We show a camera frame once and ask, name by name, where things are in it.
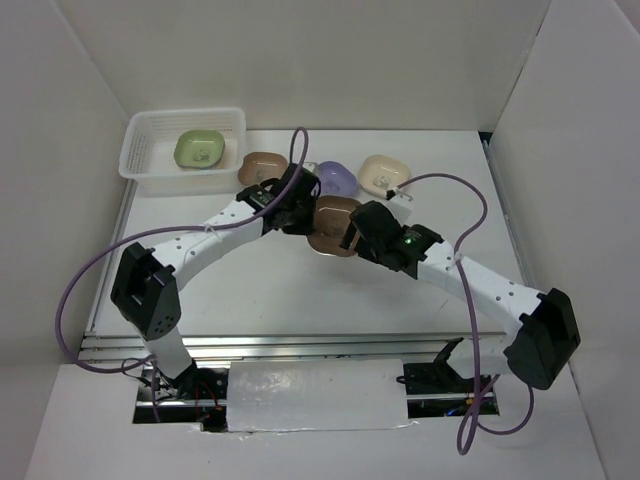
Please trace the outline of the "cream plate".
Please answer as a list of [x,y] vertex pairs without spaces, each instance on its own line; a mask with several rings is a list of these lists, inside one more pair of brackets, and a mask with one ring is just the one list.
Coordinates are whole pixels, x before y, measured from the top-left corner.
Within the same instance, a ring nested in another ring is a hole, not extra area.
[[386,155],[371,155],[364,160],[357,179],[365,192],[384,198],[388,190],[407,181],[410,175],[409,167],[400,160]]

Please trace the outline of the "green plate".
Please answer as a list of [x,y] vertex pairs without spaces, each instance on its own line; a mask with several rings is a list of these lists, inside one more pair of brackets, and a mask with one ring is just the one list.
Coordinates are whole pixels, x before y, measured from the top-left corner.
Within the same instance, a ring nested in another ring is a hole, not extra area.
[[221,160],[225,147],[224,136],[216,130],[189,130],[178,138],[173,157],[176,165],[187,159]]

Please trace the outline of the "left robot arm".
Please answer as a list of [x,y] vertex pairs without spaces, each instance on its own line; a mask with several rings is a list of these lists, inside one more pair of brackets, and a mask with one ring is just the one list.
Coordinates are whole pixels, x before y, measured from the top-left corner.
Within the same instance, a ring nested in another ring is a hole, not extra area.
[[206,383],[177,327],[180,291],[224,255],[271,231],[311,234],[320,192],[320,179],[292,164],[282,178],[243,189],[195,232],[151,248],[135,242],[124,249],[110,299],[153,355],[172,397],[193,398]]

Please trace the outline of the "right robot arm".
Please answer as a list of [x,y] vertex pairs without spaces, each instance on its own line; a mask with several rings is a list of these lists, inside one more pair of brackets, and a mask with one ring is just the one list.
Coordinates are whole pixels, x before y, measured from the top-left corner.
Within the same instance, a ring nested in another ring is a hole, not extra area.
[[475,375],[513,375],[537,390],[549,389],[581,343],[569,296],[517,284],[478,262],[425,226],[400,224],[380,202],[349,216],[341,245],[374,264],[426,282],[465,301],[494,321],[502,335],[449,341],[435,360],[438,385],[460,390]]

